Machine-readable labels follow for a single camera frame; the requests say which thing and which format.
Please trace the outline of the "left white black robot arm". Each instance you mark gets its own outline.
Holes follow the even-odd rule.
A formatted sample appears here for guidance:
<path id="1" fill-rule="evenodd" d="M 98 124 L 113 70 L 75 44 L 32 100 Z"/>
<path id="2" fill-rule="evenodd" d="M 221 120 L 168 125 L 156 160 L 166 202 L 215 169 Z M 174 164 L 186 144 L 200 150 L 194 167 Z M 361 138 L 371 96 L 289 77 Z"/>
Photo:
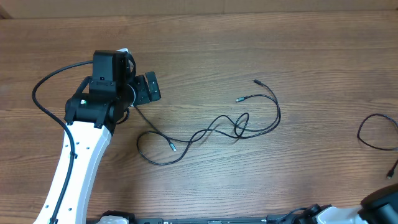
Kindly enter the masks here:
<path id="1" fill-rule="evenodd" d="M 85 223 L 98 166 L 129 108 L 161 98 L 154 72 L 137 75 L 128 49 L 97 50 L 86 77 L 65 104 L 63 148 L 36 223 Z"/>

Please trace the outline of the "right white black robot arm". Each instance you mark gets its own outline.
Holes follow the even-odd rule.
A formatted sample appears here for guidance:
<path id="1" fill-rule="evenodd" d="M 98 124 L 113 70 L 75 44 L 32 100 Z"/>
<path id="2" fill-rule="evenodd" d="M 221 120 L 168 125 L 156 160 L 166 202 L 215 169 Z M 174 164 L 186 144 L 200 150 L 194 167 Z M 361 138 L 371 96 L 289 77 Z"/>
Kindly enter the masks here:
<path id="1" fill-rule="evenodd" d="M 358 207 L 338 208 L 317 204 L 294 219 L 294 224 L 397 224 L 397 184 L 365 197 Z"/>

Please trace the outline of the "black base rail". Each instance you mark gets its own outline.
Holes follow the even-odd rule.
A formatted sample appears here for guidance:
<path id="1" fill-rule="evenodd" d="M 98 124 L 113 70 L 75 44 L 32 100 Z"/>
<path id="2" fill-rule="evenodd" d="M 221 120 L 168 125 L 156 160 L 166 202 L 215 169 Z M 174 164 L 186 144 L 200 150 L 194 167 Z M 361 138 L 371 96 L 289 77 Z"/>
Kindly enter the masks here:
<path id="1" fill-rule="evenodd" d="M 86 223 L 126 223 L 126 224 L 275 224 L 275 223 L 295 223 L 299 212 L 282 215 L 267 215 L 265 217 L 239 217 L 239 218 L 183 218 L 183 219 L 164 219 L 164 218 L 136 218 L 135 214 L 108 210 L 100 218 L 87 218 Z"/>

